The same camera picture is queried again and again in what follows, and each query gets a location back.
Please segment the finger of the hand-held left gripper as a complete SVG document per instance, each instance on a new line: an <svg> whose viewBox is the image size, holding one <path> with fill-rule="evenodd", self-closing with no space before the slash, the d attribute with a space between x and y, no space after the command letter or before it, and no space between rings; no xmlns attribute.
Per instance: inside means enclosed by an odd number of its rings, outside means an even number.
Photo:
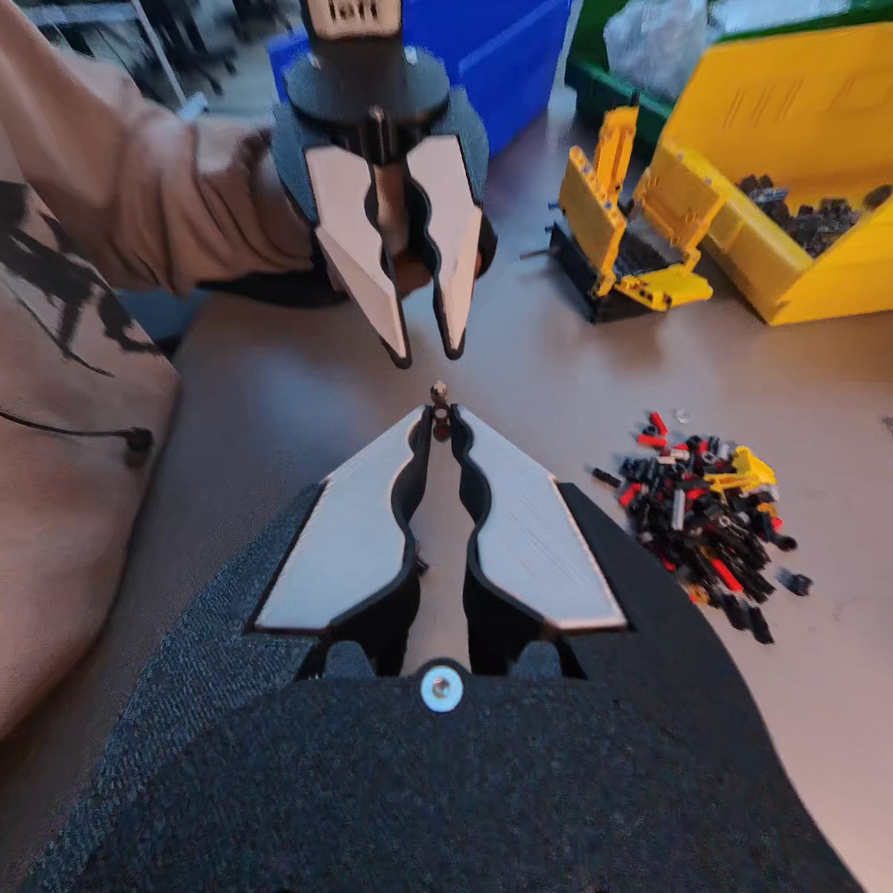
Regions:
<svg viewBox="0 0 893 893"><path fill-rule="evenodd" d="M316 205L315 236L347 294L363 311L400 369L412 356L393 265L378 225L372 166L337 146L306 150Z"/></svg>
<svg viewBox="0 0 893 893"><path fill-rule="evenodd" d="M459 359L478 272L483 211L475 202L456 136L431 136L405 160L415 251L433 284L433 306L449 359Z"/></svg>

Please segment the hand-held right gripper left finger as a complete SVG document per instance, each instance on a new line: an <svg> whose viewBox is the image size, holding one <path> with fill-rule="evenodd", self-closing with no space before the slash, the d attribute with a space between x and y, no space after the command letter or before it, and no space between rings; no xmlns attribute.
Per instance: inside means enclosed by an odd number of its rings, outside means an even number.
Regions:
<svg viewBox="0 0 893 893"><path fill-rule="evenodd" d="M319 485L253 614L253 631L355 642L398 675L420 606L410 528L425 494L432 408L418 407Z"/></svg>

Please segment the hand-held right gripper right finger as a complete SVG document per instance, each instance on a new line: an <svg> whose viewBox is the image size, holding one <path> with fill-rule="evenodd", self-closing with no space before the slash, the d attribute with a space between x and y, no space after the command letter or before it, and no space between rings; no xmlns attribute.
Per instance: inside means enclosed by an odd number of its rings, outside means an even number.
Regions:
<svg viewBox="0 0 893 893"><path fill-rule="evenodd" d="M562 483L467 407L450 408L473 522L463 610L475 675L507 675L531 643L626 632L629 621Z"/></svg>

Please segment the pile of small building pieces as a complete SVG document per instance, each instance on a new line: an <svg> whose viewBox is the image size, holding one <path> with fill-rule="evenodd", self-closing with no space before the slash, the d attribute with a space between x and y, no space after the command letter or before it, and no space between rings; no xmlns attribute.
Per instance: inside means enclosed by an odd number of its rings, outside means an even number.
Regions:
<svg viewBox="0 0 893 893"><path fill-rule="evenodd" d="M775 642L765 605L777 586L809 597L813 579L775 569L775 554L798 551L780 514L772 467L752 449L713 433L673 429L658 411L634 434L637 453L614 471L586 467L612 491L636 542L697 605L722 611L732 628Z"/></svg>

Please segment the person's left forearm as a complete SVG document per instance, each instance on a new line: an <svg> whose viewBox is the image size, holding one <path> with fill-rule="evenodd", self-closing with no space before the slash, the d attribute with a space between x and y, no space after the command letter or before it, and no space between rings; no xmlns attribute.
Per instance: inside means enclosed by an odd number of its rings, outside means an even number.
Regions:
<svg viewBox="0 0 893 893"><path fill-rule="evenodd" d="M273 132L185 120L120 68L52 46L1 4L2 165L30 186L114 287L185 294L313 267Z"/></svg>

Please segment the person's left hand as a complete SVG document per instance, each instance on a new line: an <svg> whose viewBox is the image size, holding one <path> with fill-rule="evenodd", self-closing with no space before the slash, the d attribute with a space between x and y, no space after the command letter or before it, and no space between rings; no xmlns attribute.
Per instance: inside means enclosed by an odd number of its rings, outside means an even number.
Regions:
<svg viewBox="0 0 893 893"><path fill-rule="evenodd" d="M396 294L405 299L420 288L427 287L432 276L425 263L412 251L406 250L393 258Z"/></svg>

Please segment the black wrist rest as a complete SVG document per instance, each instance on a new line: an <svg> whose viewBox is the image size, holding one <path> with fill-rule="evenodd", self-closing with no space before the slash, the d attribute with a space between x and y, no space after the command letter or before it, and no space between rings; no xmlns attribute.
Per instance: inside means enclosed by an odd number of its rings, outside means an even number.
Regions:
<svg viewBox="0 0 893 893"><path fill-rule="evenodd" d="M349 301L337 290L329 274L311 269L305 272L252 273L236 280L205 280L196 289L244 297L274 307L322 308Z"/></svg>

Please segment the blue storage bin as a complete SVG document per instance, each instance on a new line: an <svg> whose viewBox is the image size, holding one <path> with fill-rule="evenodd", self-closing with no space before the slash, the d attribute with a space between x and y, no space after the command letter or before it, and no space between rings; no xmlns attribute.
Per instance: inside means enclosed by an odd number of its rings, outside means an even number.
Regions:
<svg viewBox="0 0 893 893"><path fill-rule="evenodd" d="M403 3L403 16L406 3ZM489 157L542 112L551 94L571 2L411 2L408 47L445 64L451 84L465 88L481 117ZM308 49L307 31L302 53ZM286 69L272 56L273 72Z"/></svg>

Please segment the yellow and black robot model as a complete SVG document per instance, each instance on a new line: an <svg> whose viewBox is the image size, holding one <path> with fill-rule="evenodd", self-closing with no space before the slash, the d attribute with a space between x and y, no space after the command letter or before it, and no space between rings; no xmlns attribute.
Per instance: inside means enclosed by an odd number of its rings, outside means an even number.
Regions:
<svg viewBox="0 0 893 893"><path fill-rule="evenodd" d="M696 268L728 190L699 155L661 143L623 201L639 117L635 92L606 113L593 157L572 147L552 205L562 219L547 227L547 248L520 256L556 262L593 324L666 314L713 297Z"/></svg>

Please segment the green storage bin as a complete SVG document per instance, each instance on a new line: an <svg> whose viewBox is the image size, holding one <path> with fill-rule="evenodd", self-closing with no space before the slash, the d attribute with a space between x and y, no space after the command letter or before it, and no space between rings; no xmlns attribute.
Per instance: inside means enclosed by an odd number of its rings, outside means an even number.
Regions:
<svg viewBox="0 0 893 893"><path fill-rule="evenodd" d="M625 106L637 88L609 70L604 31L623 1L582 3L565 65L564 83L576 93L576 113L597 127L605 113ZM811 29L829 29L891 20L890 1L709 2L708 42L772 37ZM649 160L673 101L640 92L640 117L634 154Z"/></svg>

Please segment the crumpled clear plastic bag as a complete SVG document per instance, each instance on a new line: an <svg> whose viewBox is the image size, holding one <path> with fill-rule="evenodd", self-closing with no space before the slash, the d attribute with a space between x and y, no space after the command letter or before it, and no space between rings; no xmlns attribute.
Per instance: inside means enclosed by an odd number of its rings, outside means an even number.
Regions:
<svg viewBox="0 0 893 893"><path fill-rule="evenodd" d="M707 45L706 1L631 1L603 31L608 71L655 97L677 100Z"/></svg>

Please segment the person's beige sweatshirt torso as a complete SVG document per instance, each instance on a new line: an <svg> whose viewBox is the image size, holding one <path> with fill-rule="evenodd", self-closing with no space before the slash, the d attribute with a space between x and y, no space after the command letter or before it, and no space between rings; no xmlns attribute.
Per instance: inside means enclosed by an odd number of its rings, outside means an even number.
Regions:
<svg viewBox="0 0 893 893"><path fill-rule="evenodd" d="M101 631L178 378L24 183L1 196L1 734Z"/></svg>

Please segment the yellow storage bin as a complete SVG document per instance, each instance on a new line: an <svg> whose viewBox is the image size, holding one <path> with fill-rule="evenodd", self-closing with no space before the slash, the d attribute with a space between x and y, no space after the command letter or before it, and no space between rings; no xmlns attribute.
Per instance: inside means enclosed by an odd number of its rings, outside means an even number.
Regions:
<svg viewBox="0 0 893 893"><path fill-rule="evenodd" d="M704 245L768 325L891 311L890 198L811 258L737 189L765 174L794 211L825 198L858 210L891 184L891 21L711 47L665 144L697 153L731 190Z"/></svg>

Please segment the heap of black building pieces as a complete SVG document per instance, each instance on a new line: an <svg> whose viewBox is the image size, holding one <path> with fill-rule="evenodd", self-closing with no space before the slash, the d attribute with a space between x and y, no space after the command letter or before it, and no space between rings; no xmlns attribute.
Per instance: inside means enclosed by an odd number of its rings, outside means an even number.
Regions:
<svg viewBox="0 0 893 893"><path fill-rule="evenodd" d="M887 183L867 193L859 207L852 206L844 197L823 197L817 207L800 205L793 213L787 204L789 190L777 187L768 175L746 176L737 187L813 259L892 195L892 185Z"/></svg>

